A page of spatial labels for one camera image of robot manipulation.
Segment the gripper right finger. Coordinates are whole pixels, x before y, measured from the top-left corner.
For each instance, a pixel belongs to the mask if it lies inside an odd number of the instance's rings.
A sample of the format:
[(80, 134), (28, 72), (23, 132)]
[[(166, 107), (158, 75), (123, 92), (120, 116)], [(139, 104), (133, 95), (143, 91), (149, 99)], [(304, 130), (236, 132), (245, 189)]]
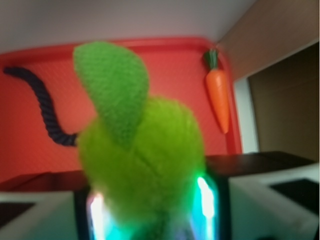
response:
[(281, 151), (208, 155), (192, 212), (196, 240), (317, 240), (320, 166)]

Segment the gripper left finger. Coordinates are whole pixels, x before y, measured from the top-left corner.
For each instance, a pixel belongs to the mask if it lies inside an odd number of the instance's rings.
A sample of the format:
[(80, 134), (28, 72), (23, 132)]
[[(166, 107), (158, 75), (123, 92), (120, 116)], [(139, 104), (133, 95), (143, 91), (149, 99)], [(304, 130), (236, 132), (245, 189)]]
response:
[(90, 191), (0, 193), (2, 240), (103, 240), (103, 209)]

